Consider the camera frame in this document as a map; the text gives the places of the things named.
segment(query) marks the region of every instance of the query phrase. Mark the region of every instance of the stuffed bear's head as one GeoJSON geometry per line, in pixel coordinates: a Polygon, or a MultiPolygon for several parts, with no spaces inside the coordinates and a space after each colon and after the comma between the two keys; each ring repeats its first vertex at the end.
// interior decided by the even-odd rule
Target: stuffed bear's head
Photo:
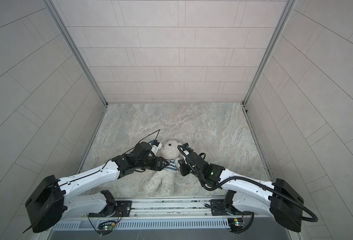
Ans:
{"type": "Polygon", "coordinates": [[[162,157],[165,159],[178,158],[180,154],[177,148],[178,145],[182,145],[182,144],[174,140],[165,142],[162,148],[160,149],[160,152],[162,153],[162,157]]]}

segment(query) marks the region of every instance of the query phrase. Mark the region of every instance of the metal corner post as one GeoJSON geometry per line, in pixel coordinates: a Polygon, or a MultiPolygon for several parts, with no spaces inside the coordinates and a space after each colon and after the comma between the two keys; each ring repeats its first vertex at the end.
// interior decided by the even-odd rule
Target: metal corner post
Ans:
{"type": "Polygon", "coordinates": [[[72,52],[75,60],[77,61],[78,65],[82,69],[84,75],[88,79],[88,81],[91,83],[92,87],[95,89],[97,92],[99,98],[102,100],[102,103],[107,106],[107,101],[104,98],[102,92],[100,91],[94,77],[92,76],[90,70],[88,69],[88,66],[86,65],[86,62],[83,60],[82,55],[80,54],[78,48],[75,46],[75,43],[73,39],[71,38],[69,32],[67,31],[66,26],[63,24],[62,19],[60,18],[56,8],[54,7],[53,3],[51,0],[42,0],[44,6],[47,9],[47,12],[49,13],[50,17],[54,21],[56,27],[58,28],[60,34],[62,35],[64,41],[66,42],[68,48],[72,52]]]}
{"type": "Polygon", "coordinates": [[[283,12],[279,18],[278,24],[274,30],[274,33],[272,34],[272,37],[270,39],[270,42],[266,48],[266,51],[264,52],[263,58],[260,61],[259,67],[256,70],[256,74],[254,76],[254,79],[251,82],[250,88],[247,91],[246,98],[243,101],[243,105],[246,106],[247,103],[250,101],[251,94],[253,90],[255,89],[255,86],[260,79],[260,76],[262,75],[262,72],[267,64],[268,59],[270,58],[272,51],[275,48],[276,43],[278,42],[279,36],[282,34],[284,25],[286,24],[287,20],[290,17],[290,14],[292,12],[292,9],[294,8],[294,4],[297,0],[287,0],[286,5],[284,6],[283,12]]]}

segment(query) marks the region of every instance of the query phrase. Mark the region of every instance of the tiled wall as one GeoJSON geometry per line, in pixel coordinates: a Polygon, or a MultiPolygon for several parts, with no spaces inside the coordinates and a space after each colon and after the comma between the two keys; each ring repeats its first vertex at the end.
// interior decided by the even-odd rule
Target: tiled wall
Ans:
{"type": "Polygon", "coordinates": [[[296,2],[247,108],[307,239],[353,239],[353,0],[296,2]]]}
{"type": "Polygon", "coordinates": [[[53,3],[108,102],[243,101],[286,4],[53,3]]]}
{"type": "Polygon", "coordinates": [[[26,239],[26,198],[73,174],[102,109],[41,1],[0,1],[0,239],[26,239]]]}

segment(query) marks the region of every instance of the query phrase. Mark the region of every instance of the marble floor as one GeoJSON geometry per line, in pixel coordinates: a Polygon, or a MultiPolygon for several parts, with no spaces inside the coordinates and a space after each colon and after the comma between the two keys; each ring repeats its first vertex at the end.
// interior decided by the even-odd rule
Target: marble floor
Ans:
{"type": "MultiPolygon", "coordinates": [[[[82,171],[104,164],[124,153],[146,135],[161,129],[158,140],[186,143],[195,152],[205,152],[208,163],[236,173],[268,180],[254,139],[239,103],[149,103],[111,104],[103,118],[82,171]]],[[[110,190],[114,197],[160,196],[143,186],[154,174],[146,170],[99,185],[87,194],[110,190]]],[[[204,190],[198,179],[176,174],[173,196],[225,195],[221,189],[204,190]]]]}

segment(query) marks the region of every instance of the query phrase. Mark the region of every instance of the white stuffed animal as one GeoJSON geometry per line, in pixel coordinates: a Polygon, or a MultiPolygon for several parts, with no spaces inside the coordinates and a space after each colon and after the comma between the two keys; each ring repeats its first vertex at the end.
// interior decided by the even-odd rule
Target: white stuffed animal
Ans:
{"type": "Polygon", "coordinates": [[[169,160],[170,165],[162,171],[154,173],[144,187],[145,195],[153,195],[158,188],[160,189],[161,196],[172,196],[174,193],[174,179],[179,168],[178,160],[180,160],[178,145],[181,145],[181,143],[170,140],[161,148],[162,157],[169,160]]]}

